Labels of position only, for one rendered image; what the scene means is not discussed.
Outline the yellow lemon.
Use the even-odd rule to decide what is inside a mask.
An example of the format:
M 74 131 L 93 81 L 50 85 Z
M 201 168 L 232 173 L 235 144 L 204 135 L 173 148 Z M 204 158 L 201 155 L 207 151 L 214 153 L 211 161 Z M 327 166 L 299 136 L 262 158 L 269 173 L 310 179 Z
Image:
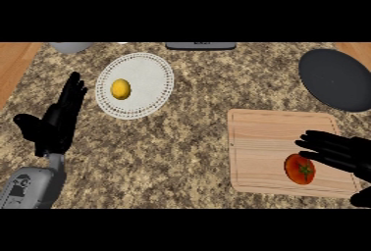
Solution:
M 124 100 L 130 96 L 130 84 L 120 78 L 111 84 L 111 95 L 117 100 Z

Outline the grey round container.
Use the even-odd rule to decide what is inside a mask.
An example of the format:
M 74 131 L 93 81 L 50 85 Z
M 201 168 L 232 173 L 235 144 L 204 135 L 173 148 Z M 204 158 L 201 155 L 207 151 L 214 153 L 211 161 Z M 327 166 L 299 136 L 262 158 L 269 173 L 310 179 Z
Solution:
M 84 51 L 93 45 L 92 42 L 50 42 L 50 46 L 59 53 L 72 54 Z

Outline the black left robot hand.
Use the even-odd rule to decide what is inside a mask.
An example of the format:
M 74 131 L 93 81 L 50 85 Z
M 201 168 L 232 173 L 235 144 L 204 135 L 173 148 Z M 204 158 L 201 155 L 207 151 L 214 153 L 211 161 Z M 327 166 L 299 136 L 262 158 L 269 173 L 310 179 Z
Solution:
M 87 87 L 74 72 L 65 82 L 58 102 L 53 103 L 41 118 L 30 114 L 18 114 L 13 122 L 24 138 L 35 144 L 35 156 L 64 155 L 69 149 L 75 131 L 78 113 Z

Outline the red tomato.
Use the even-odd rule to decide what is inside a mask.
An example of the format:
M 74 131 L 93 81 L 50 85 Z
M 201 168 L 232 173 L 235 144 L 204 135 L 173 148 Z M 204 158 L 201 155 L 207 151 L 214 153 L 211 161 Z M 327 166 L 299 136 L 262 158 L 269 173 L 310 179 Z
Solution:
M 290 180 L 306 185 L 313 181 L 316 168 L 312 161 L 299 154 L 291 154 L 284 162 L 284 170 Z

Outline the dark grey pan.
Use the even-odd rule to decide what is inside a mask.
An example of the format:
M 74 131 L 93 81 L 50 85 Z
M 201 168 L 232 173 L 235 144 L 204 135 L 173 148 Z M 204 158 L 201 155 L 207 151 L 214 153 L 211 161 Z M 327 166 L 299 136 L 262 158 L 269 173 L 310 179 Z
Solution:
M 371 72 L 347 54 L 313 49 L 299 61 L 299 76 L 316 99 L 344 112 L 371 110 Z

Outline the dark grey flat appliance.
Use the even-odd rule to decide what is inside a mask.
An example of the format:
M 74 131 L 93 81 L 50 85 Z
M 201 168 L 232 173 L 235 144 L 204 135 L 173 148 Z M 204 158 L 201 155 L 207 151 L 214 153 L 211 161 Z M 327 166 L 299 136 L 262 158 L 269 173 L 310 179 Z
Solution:
M 232 50 L 235 42 L 167 42 L 165 46 L 171 50 Z

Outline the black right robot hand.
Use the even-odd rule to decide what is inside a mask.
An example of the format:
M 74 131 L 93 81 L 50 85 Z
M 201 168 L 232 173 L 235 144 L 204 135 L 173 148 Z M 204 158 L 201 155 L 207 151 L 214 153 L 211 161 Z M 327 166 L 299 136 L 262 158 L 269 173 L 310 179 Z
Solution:
M 301 157 L 352 173 L 369 183 L 369 186 L 350 196 L 349 202 L 355 207 L 371 208 L 371 140 L 307 130 L 294 143 L 304 148 L 304 151 L 299 152 Z

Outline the wooden cutting board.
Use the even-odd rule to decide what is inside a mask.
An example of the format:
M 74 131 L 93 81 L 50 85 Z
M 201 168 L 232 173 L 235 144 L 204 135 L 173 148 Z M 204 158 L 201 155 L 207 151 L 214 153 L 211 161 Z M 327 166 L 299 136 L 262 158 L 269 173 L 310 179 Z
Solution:
M 284 162 L 303 151 L 294 141 L 307 130 L 338 134 L 334 116 L 325 113 L 231 109 L 228 112 L 231 183 L 239 192 L 349 198 L 359 179 L 313 161 L 315 178 L 297 184 Z

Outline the white round placemat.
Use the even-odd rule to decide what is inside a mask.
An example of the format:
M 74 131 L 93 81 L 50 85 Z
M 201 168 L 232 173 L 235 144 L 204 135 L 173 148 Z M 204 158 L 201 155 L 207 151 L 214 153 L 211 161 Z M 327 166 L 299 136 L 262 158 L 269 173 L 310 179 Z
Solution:
M 111 85 L 118 79 L 130 85 L 130 95 L 118 100 Z M 117 58 L 96 82 L 96 101 L 103 112 L 121 120 L 136 120 L 158 111 L 174 89 L 174 74 L 167 61 L 151 53 L 131 53 Z

